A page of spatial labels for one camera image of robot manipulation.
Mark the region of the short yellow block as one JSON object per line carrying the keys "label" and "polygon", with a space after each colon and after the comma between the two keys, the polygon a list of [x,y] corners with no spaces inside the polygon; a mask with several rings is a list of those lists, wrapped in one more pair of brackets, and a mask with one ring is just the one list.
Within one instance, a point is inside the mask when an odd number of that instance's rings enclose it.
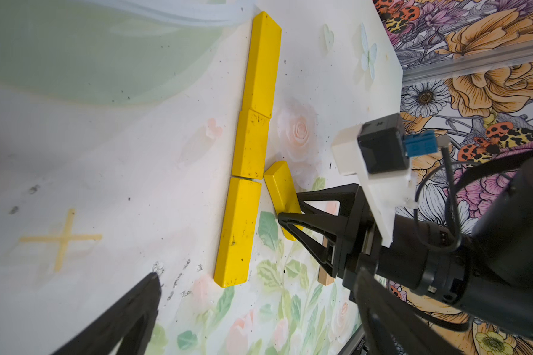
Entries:
{"label": "short yellow block", "polygon": [[262,180],[268,145],[270,119],[252,109],[239,113],[232,162],[237,177]]}

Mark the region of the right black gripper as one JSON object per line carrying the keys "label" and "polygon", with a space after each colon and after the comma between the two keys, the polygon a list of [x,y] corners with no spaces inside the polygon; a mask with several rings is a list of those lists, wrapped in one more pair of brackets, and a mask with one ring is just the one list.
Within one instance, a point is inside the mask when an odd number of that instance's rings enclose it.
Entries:
{"label": "right black gripper", "polygon": [[396,216],[390,246],[381,235],[367,199],[356,183],[299,192],[301,213],[281,213],[278,223],[331,277],[347,288],[366,267],[394,283],[441,302],[466,290],[466,256],[443,226]]}

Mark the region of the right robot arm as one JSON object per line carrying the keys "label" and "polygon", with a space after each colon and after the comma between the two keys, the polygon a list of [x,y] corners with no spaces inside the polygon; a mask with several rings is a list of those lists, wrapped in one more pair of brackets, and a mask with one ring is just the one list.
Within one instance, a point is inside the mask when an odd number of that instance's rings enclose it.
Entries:
{"label": "right robot arm", "polygon": [[302,192],[301,211],[278,222],[348,289],[361,272],[378,275],[533,340],[533,150],[469,169],[456,189],[509,170],[515,176],[469,236],[454,223],[398,216],[383,246],[357,184]]}

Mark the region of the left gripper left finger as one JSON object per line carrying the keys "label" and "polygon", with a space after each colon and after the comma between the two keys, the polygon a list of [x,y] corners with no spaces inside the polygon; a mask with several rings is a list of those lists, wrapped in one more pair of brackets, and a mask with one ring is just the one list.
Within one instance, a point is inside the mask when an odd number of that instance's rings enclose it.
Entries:
{"label": "left gripper left finger", "polygon": [[56,354],[144,354],[161,300],[157,273],[149,273]]}

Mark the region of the natural wooden block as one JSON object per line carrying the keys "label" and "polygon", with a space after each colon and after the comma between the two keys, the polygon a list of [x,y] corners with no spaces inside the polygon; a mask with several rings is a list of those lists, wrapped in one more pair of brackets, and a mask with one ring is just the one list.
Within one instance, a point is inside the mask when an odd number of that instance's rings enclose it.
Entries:
{"label": "natural wooden block", "polygon": [[318,282],[321,285],[327,286],[334,283],[334,281],[335,279],[331,277],[331,275],[328,274],[322,266],[320,266],[318,269]]}

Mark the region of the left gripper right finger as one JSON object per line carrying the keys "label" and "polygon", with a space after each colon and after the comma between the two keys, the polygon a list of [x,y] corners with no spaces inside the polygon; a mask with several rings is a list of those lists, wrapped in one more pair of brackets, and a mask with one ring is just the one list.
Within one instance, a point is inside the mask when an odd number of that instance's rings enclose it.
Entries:
{"label": "left gripper right finger", "polygon": [[355,281],[366,343],[371,354],[459,354],[460,351],[418,319],[412,308],[390,294],[366,269]]}

